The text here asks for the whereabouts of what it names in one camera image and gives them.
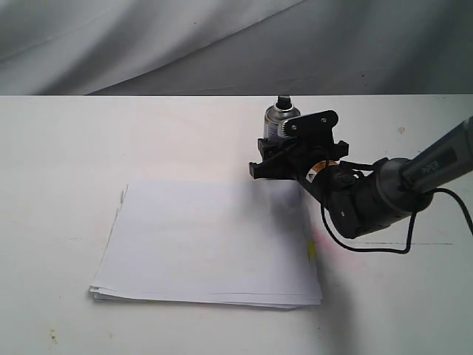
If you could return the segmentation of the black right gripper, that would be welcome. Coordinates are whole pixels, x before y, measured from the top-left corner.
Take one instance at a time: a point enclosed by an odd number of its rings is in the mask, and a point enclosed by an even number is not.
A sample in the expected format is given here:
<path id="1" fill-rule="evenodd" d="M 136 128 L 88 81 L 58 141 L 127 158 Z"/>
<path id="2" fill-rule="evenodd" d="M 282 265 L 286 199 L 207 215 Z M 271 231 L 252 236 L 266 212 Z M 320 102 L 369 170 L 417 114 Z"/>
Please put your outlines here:
<path id="1" fill-rule="evenodd" d="M 320 141 L 312 138 L 289 138 L 283 141 L 258 140 L 261 163 L 250 163 L 254 179 L 295 180 L 303 183 L 348 185 L 350 170 L 338 161 L 348 155 L 344 141 Z"/>

